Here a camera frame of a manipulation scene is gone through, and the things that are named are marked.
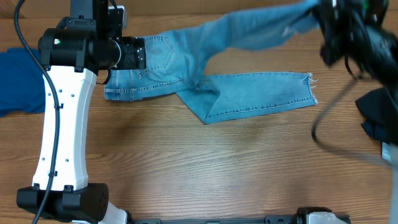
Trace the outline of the light blue denim jeans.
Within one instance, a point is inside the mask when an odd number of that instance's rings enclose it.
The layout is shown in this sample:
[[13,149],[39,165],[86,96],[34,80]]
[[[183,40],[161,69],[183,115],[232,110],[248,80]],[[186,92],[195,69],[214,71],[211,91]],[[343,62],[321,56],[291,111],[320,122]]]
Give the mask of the light blue denim jeans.
[[104,97],[141,101],[176,94],[203,123],[219,123],[314,106],[311,73],[242,69],[237,61],[208,72],[228,49],[267,50],[316,29],[318,1],[230,12],[202,25],[144,37],[147,66],[111,74]]

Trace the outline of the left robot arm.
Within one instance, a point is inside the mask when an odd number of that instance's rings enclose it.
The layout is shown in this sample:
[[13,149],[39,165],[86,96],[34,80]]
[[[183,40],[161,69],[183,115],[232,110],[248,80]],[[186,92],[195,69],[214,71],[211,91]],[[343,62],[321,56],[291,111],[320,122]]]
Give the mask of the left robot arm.
[[45,114],[40,158],[29,187],[16,203],[40,218],[64,223],[133,222],[109,201],[104,183],[89,183],[86,130],[98,73],[142,70],[144,39],[125,37],[123,6],[109,0],[72,1],[70,15],[39,39],[35,63],[45,81]]

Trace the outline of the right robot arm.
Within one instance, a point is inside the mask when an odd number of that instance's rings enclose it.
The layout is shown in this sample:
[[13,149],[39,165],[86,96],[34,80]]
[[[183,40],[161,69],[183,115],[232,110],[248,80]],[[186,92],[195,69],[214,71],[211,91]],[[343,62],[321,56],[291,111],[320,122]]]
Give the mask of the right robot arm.
[[[324,44],[320,55],[325,64],[333,65],[343,58],[345,64],[353,59],[360,75],[354,77],[345,88],[318,115],[312,126],[312,139],[322,149],[344,157],[364,160],[392,169],[393,185],[389,223],[397,222],[397,37],[383,29],[382,22],[388,1],[320,1],[311,11],[319,22]],[[381,118],[383,120],[391,161],[371,154],[320,141],[316,130],[320,121],[332,110],[345,94],[354,87],[362,73],[383,85]]]

